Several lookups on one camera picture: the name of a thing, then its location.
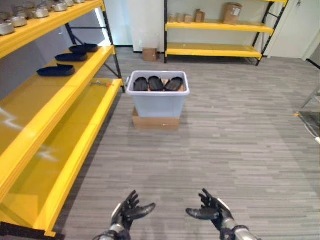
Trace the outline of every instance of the yellow shelf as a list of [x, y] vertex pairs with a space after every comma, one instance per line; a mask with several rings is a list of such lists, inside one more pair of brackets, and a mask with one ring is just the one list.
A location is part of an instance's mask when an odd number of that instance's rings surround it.
[[28, 20], [26, 26], [15, 28], [14, 33], [0, 36], [0, 58], [98, 7], [105, 9], [103, 0], [86, 1], [69, 7], [67, 11], [50, 12], [46, 18]]
[[61, 208], [122, 85], [121, 79], [98, 80], [109, 86], [85, 88], [5, 196], [0, 222], [55, 235]]
[[286, 4], [288, 2], [288, 0], [258, 0], [258, 1], [283, 3], [284, 6], [286, 6]]
[[[0, 101], [0, 203], [111, 54], [115, 54], [114, 47], [104, 46], [88, 53], [84, 62], [60, 62], [74, 65], [76, 72], [67, 77], [35, 74]], [[48, 66], [57, 63], [53, 60]]]
[[261, 22], [239, 22], [237, 25], [224, 24], [221, 20], [206, 20], [206, 22], [168, 22], [165, 30], [168, 29], [203, 29], [203, 30], [227, 30], [245, 31], [273, 34], [274, 30]]
[[203, 44], [203, 43], [168, 43], [165, 55], [216, 56], [261, 58], [260, 52], [252, 46]]

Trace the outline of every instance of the baseboard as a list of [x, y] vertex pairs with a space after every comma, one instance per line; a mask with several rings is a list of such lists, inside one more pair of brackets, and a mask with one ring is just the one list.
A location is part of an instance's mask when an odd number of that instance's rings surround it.
[[133, 48], [133, 45], [114, 45], [116, 48]]
[[316, 64], [314, 61], [312, 61], [310, 58], [306, 59], [307, 62], [311, 63], [313, 66], [315, 66], [316, 68], [320, 69], [320, 66], [318, 64]]
[[[142, 51], [133, 51], [134, 54], [142, 54]], [[165, 54], [164, 51], [158, 51], [158, 54]]]

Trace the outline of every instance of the white plastic bin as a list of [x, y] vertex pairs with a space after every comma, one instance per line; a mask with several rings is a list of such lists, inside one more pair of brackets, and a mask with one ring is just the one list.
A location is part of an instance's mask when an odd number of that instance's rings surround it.
[[[160, 79], [182, 78], [185, 91], [134, 91], [137, 78], [144, 77], [148, 80], [151, 76]], [[139, 117], [179, 118], [190, 89], [184, 71], [134, 71], [129, 79], [126, 93], [132, 96]]]

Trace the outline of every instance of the robotic hand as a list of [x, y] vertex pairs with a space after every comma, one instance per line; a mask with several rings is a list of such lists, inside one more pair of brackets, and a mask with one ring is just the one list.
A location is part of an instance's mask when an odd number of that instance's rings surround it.
[[188, 215], [199, 220], [211, 220], [220, 232], [221, 240], [259, 240], [246, 226], [237, 224], [230, 208], [221, 199], [211, 196], [206, 189], [202, 191], [205, 195], [199, 193], [203, 203], [201, 209], [187, 208], [185, 211]]
[[124, 202], [119, 203], [112, 213], [109, 230], [93, 240], [131, 240], [129, 231], [133, 221], [147, 216], [156, 208], [155, 203], [138, 206], [140, 202], [138, 197], [134, 190]]

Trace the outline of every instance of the black object in bin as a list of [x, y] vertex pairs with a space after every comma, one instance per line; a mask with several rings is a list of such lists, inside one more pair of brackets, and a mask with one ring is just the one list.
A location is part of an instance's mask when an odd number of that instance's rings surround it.
[[148, 82], [145, 77], [139, 77], [133, 84], [134, 91], [146, 92], [148, 91]]
[[61, 62], [83, 62], [88, 59], [86, 53], [65, 53], [55, 56], [57, 61]]
[[83, 45], [69, 47], [69, 50], [73, 53], [78, 54], [95, 53], [96, 51], [98, 51], [98, 45], [85, 43]]
[[181, 77], [174, 77], [166, 83], [164, 90], [166, 92], [177, 92], [183, 83], [184, 81]]
[[164, 84], [157, 76], [151, 76], [148, 79], [149, 87], [152, 92], [161, 92], [164, 90]]
[[41, 68], [36, 72], [42, 77], [64, 77], [74, 74], [76, 70], [73, 65], [57, 64], [57, 66]]

